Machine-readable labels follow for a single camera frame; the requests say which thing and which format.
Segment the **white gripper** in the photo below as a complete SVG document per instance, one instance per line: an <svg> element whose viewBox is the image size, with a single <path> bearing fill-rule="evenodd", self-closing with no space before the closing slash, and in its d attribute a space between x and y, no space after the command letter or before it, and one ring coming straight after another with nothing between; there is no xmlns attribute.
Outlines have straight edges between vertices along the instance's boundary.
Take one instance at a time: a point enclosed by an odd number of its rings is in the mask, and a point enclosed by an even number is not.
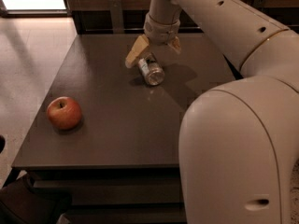
<svg viewBox="0 0 299 224"><path fill-rule="evenodd" d="M155 21L150 14L147 14L144 23L145 35L140 35L136 39L125 58L125 66L127 68L134 67L141 55L149 49L150 43L157 46L167 45L175 53L180 54L179 26L180 20L172 21L170 24L162 24Z"/></svg>

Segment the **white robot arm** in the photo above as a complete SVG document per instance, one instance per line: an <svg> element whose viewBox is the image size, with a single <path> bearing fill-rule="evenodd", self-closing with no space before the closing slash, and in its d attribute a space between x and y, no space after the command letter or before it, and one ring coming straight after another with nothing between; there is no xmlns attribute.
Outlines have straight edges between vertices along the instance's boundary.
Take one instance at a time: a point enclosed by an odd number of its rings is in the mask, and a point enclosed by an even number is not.
<svg viewBox="0 0 299 224"><path fill-rule="evenodd" d="M151 0L126 66L153 44L179 49L180 12L242 76L200 95L181 122L188 224L291 224L299 155L297 33L240 0Z"/></svg>

